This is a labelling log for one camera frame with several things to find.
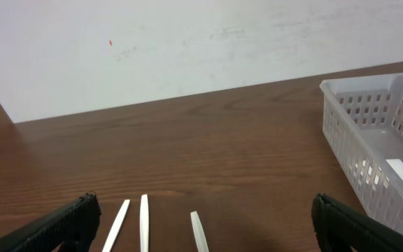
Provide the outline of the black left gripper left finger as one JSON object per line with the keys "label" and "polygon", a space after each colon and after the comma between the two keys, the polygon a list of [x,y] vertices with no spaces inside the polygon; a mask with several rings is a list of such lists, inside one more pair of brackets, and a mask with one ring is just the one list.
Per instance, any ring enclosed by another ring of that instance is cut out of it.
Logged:
{"label": "black left gripper left finger", "polygon": [[95,192],[87,192],[41,218],[0,237],[3,252],[90,250],[100,224]]}

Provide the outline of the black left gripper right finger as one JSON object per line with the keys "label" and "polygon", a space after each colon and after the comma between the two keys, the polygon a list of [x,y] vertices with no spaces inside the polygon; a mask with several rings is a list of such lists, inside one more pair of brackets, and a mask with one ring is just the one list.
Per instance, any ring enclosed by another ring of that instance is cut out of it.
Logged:
{"label": "black left gripper right finger", "polygon": [[317,194],[311,208],[322,252],[403,251],[403,234],[364,216],[326,194]]}

